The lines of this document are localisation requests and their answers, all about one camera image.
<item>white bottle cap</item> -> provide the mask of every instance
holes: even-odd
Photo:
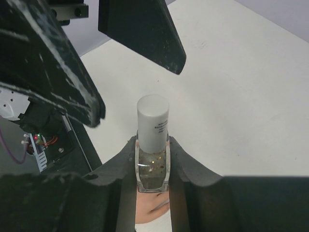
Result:
[[[138,135],[142,151],[152,154],[166,148],[169,102],[159,95],[147,95],[137,103]]]

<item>white table surface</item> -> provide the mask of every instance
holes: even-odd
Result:
[[[82,60],[107,107],[87,129],[102,160],[137,130],[136,103],[170,102],[169,133],[221,175],[309,175],[309,44],[233,0],[177,0],[177,76],[115,41]],[[137,227],[171,231],[169,214]]]

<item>black holder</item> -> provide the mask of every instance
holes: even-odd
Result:
[[[309,178],[221,177],[170,138],[174,232],[309,231]],[[3,231],[132,232],[135,137],[84,178],[75,174],[0,179]]]

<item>white gear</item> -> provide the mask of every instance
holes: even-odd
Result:
[[[28,96],[0,87],[0,116],[9,120],[19,120],[30,105]]]

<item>human hand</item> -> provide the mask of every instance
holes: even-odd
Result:
[[[135,223],[151,222],[169,210],[169,202],[157,208],[169,199],[169,192],[140,193],[137,192]]]

